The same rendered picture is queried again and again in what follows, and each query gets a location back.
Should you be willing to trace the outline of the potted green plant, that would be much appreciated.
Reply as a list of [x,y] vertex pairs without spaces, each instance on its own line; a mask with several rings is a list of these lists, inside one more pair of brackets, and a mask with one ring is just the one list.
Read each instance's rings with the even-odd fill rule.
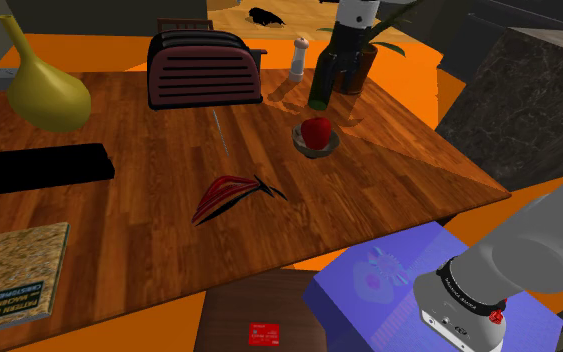
[[423,1],[339,0],[335,22],[354,28],[370,27],[370,32],[353,64],[348,68],[337,65],[332,91],[349,95],[360,93],[377,53],[376,42],[372,40]]

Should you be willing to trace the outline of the white pepper mill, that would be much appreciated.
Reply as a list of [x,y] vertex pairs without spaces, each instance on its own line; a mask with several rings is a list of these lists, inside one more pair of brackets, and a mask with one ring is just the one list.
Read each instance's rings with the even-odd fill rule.
[[309,41],[303,37],[294,40],[294,53],[288,74],[288,79],[293,82],[301,82],[304,74],[305,54],[309,48]]

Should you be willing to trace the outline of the dark green bottle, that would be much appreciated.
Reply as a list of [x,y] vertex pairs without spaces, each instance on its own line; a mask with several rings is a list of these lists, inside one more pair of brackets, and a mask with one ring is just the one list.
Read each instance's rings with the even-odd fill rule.
[[338,61],[338,55],[330,47],[319,55],[308,98],[308,106],[313,110],[324,111],[328,107]]

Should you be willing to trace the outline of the black lump on floor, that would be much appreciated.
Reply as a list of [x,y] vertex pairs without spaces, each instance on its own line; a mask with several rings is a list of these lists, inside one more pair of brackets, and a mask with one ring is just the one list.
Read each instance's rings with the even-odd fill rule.
[[279,24],[279,25],[285,24],[285,22],[274,13],[259,7],[251,8],[248,11],[248,14],[253,19],[254,23],[262,26],[267,26],[269,24]]

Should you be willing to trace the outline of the red apple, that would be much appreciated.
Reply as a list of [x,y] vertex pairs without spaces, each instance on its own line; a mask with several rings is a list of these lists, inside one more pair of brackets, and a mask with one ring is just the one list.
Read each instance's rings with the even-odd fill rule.
[[300,127],[305,145],[313,150],[321,150],[329,143],[332,125],[324,117],[305,120]]

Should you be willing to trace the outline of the grey bowl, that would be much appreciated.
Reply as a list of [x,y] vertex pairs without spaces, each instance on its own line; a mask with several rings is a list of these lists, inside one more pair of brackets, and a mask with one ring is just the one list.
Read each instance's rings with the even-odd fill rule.
[[328,144],[323,149],[315,150],[308,148],[305,144],[304,138],[302,137],[300,124],[294,126],[292,129],[292,141],[296,150],[309,159],[327,157],[340,145],[339,136],[334,130],[332,130]]

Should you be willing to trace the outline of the dark red toaster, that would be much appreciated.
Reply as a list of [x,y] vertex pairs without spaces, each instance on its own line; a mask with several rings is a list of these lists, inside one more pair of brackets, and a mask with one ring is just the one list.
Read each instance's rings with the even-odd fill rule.
[[162,31],[151,39],[147,53],[148,106],[168,110],[259,104],[264,53],[226,31]]

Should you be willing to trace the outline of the wooden chair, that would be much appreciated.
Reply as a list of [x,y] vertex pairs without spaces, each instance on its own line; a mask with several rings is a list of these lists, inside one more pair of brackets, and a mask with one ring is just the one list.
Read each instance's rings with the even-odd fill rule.
[[158,18],[157,27],[159,32],[170,30],[213,30],[213,21],[209,19],[179,19]]

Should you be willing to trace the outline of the dark marble counter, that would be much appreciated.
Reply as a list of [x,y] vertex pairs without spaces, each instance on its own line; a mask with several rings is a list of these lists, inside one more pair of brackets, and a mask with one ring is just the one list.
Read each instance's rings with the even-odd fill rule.
[[563,177],[563,31],[473,17],[459,45],[486,51],[436,131],[510,191]]

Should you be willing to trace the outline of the blue patterned robot stand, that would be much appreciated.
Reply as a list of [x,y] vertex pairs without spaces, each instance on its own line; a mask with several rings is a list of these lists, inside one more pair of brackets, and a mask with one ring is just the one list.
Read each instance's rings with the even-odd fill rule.
[[413,294],[418,275],[466,248],[436,222],[349,247],[303,295],[328,352],[475,352],[427,325]]

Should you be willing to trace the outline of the wooden table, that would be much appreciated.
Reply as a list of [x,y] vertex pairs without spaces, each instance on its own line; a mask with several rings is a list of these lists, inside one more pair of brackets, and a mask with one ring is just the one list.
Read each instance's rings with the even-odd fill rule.
[[[0,331],[0,350],[49,338],[502,199],[507,191],[375,83],[334,95],[340,145],[307,159],[291,138],[311,116],[310,84],[262,74],[264,100],[154,112],[142,72],[82,75],[92,115],[81,129],[45,132],[0,92],[0,151],[101,143],[108,181],[0,195],[0,233],[68,222],[51,316]],[[212,182],[252,179],[258,191],[199,226]]]

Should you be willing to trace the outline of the dark brown chair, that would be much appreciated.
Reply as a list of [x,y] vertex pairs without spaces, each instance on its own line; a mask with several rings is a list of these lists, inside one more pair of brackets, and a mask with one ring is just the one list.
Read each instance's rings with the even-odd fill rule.
[[[208,290],[193,352],[327,352],[325,331],[303,300],[314,276],[276,269]],[[277,327],[279,343],[250,344],[255,324]]]

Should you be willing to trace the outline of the red card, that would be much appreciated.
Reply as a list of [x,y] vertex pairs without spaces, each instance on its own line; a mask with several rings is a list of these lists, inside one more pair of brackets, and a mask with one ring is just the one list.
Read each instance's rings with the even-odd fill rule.
[[250,346],[278,346],[280,326],[275,323],[250,323],[248,343]]

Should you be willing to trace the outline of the yellow long-necked vase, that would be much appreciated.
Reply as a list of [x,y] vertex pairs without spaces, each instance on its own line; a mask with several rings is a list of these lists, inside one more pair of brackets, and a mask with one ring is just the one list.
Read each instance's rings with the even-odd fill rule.
[[83,82],[40,59],[13,15],[0,15],[0,22],[20,58],[6,91],[13,111],[42,130],[70,132],[81,128],[91,114],[91,95]]

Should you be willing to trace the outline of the flat black bar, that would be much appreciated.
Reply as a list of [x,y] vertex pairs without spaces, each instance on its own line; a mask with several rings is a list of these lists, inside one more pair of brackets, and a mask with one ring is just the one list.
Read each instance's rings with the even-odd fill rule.
[[115,176],[101,143],[0,152],[0,194],[66,186]]

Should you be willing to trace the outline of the brown speckled book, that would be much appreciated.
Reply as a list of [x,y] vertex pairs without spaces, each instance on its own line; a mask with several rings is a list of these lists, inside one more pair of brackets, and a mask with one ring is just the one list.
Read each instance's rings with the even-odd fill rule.
[[0,330],[52,314],[70,224],[0,233]]

